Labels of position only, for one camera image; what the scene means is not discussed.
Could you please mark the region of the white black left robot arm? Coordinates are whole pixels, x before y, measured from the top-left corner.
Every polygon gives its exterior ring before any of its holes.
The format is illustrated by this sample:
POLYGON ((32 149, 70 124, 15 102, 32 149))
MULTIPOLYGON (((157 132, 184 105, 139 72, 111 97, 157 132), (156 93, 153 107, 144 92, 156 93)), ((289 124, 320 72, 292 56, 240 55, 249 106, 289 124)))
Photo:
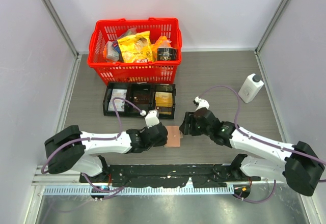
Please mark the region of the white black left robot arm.
POLYGON ((104 182, 109 171, 102 154, 142 153, 165 145, 167 140, 168 130, 162 123, 116 134, 82 132, 72 125, 45 141, 47 160, 41 173, 54 175, 73 170, 104 182))

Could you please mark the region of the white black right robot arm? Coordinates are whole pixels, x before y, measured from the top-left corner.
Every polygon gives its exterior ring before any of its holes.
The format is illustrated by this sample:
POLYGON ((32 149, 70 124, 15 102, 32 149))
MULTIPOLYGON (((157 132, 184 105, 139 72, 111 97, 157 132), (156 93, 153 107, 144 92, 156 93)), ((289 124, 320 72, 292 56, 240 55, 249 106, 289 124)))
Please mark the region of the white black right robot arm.
POLYGON ((230 167, 230 175, 237 181, 246 176, 277 180, 311 197, 325 169, 309 144, 299 141, 292 145, 256 135, 233 122, 220 121, 206 108, 186 112, 179 130, 183 135, 205 135, 217 145, 259 156, 245 156, 230 167))

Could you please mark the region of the pink leather card holder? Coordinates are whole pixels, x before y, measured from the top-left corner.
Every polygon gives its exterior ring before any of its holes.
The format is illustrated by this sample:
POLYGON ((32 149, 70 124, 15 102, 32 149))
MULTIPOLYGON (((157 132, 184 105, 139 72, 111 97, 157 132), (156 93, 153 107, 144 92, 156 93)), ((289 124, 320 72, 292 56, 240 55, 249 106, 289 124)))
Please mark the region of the pink leather card holder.
POLYGON ((179 148, 181 146, 181 139, 183 137, 178 126, 166 126, 168 131, 166 148, 179 148))

